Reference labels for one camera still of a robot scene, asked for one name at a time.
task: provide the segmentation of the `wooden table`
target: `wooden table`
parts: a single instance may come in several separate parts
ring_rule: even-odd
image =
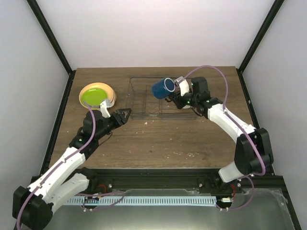
[[[50,165],[63,154],[82,126],[87,110],[79,103],[81,89],[93,82],[109,84],[118,98],[113,109],[125,108],[129,80],[139,76],[177,78],[192,67],[77,69]],[[252,124],[235,67],[220,67],[229,85],[227,107],[245,122]],[[212,97],[224,99],[225,85],[213,69],[199,70],[193,77],[207,79]],[[213,168],[233,161],[235,144],[216,124],[204,117],[185,119],[129,119],[113,131],[82,165],[88,168]]]

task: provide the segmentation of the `stack of plates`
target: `stack of plates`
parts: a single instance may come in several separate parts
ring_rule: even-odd
[[[79,94],[79,101],[85,108],[87,108],[87,106],[84,102],[90,106],[99,106],[106,98],[110,99],[111,106],[113,106],[116,101],[116,93],[109,85],[99,82],[85,86]]]

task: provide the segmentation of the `gray wall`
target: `gray wall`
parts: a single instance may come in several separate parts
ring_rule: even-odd
[[[285,1],[244,76],[260,125],[268,129],[274,168],[283,175],[307,229],[307,1]]]
[[[67,81],[24,0],[0,1],[0,228],[12,229],[12,195],[42,165]]]
[[[238,66],[274,0],[38,0],[72,68]]]

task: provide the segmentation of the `wire rack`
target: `wire rack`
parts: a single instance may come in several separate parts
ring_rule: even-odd
[[[132,109],[131,118],[196,119],[197,116],[191,109],[177,109],[173,102],[154,97],[151,87],[160,79],[161,77],[130,78],[127,108]]]

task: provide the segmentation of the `black frame bar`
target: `black frame bar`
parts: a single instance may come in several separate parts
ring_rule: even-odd
[[[70,75],[72,73],[71,66],[69,65],[61,47],[59,46],[56,37],[54,36],[46,18],[43,15],[43,12],[39,8],[37,1],[36,0],[27,0],[27,2],[29,3],[29,6],[31,7],[31,9],[32,9],[34,15],[36,16],[38,22],[40,23],[41,27],[43,28],[47,38],[49,39],[49,41],[52,45],[52,47],[56,51],[56,53],[57,53],[59,59],[61,60],[65,70]]]
[[[69,78],[65,87],[64,95],[59,107],[57,118],[52,130],[51,138],[47,147],[43,165],[40,174],[45,173],[49,168],[50,159],[52,156],[53,149],[59,133],[60,124],[64,115],[66,103],[70,94],[73,79],[76,71],[72,71],[67,59],[65,58],[62,49],[60,48],[51,28],[49,27],[42,11],[40,10],[36,0],[27,0],[37,20],[42,26],[46,36],[50,43],[55,49],[59,59],[61,60],[65,70],[67,71]],[[251,47],[249,48],[240,68],[237,69],[239,80],[242,86],[244,97],[246,99],[248,109],[254,124],[254,127],[259,128],[259,123],[251,103],[247,87],[245,85],[243,72],[259,46],[262,38],[266,31],[270,27],[274,17],[280,9],[284,0],[275,0],[272,5],[267,17],[265,18],[260,30],[258,31]],[[219,169],[94,169],[98,174],[98,177],[108,183],[112,183],[113,189],[140,189],[140,188],[151,188],[161,189],[166,186],[169,188],[180,188],[180,189],[195,189],[199,187],[200,182],[205,181],[208,178],[218,178]],[[284,197],[288,200],[288,209],[296,230],[300,230],[297,216],[295,214],[294,207],[292,205],[290,196],[288,194],[286,185],[282,176],[276,176],[273,173],[273,168],[269,171],[271,175],[265,175],[262,177],[253,177],[252,180],[256,188],[280,188],[283,192]],[[251,188],[249,182],[242,180],[242,188]],[[209,192],[206,188],[199,188],[201,193]],[[224,196],[225,191],[211,191],[211,194],[215,196]]]

